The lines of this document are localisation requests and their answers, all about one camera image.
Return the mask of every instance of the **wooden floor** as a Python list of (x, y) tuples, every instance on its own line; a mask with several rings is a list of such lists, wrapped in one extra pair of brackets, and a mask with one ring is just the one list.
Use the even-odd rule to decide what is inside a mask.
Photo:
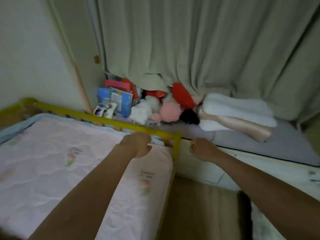
[(237, 192), (176, 176), (159, 239), (243, 239)]

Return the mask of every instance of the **gray mattress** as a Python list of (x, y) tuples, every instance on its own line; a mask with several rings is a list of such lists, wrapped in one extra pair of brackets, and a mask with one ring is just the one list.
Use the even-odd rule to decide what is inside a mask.
[[(128, 122), (120, 116), (116, 116), (116, 119)], [(186, 139), (205, 137), (221, 147), (319, 167), (320, 156), (313, 150), (305, 136), (288, 121), (280, 119), (277, 121), (278, 126), (274, 128), (271, 137), (263, 143), (239, 131), (203, 131), (198, 125), (193, 124), (164, 124), (155, 129), (173, 133), (181, 131), (182, 137)]]

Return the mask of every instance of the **light blue blanket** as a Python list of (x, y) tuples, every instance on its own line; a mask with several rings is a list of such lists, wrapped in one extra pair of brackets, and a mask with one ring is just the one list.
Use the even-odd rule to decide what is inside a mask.
[[(101, 127), (101, 126), (90, 124), (88, 122), (81, 122), (81, 121), (77, 121), (72, 118), (64, 118), (64, 117), (60, 117), (60, 116), (57, 116), (54, 114), (40, 113), (40, 114), (37, 114), (37, 115), (35, 115), (25, 121), (19, 122), (17, 124), (14, 124), (10, 127), (3, 129), (2, 131), (0, 131), (0, 145), (5, 143), (6, 141), (12, 139), (13, 137), (17, 136), (18, 134), (22, 133), (26, 128), (32, 126), (34, 123), (36, 123), (37, 121), (39, 121), (42, 118), (54, 118), (54, 119), (61, 120), (61, 121), (78, 123), (78, 124), (90, 126), (90, 127), (93, 127), (93, 128), (99, 129), (99, 130), (114, 132), (119, 135), (129, 135), (132, 133), (130, 131), (117, 131), (117, 130), (115, 130), (111, 127), (108, 127), (108, 126)], [(152, 144), (159, 145), (159, 146), (165, 145), (164, 142), (159, 137), (151, 136), (151, 139), (152, 139), (152, 141), (151, 141)]]

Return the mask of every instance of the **white stuffed toy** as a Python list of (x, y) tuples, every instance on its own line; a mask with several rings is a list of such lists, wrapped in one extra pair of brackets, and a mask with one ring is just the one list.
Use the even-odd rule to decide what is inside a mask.
[(140, 125), (145, 125), (152, 114), (157, 113), (160, 108), (160, 102), (156, 97), (146, 96), (146, 99), (141, 99), (140, 103), (131, 108), (128, 119)]

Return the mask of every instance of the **white wall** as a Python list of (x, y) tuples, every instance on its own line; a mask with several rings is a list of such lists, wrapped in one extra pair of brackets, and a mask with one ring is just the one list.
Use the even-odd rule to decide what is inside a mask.
[(0, 0), (0, 109), (23, 97), (84, 109), (45, 0)]

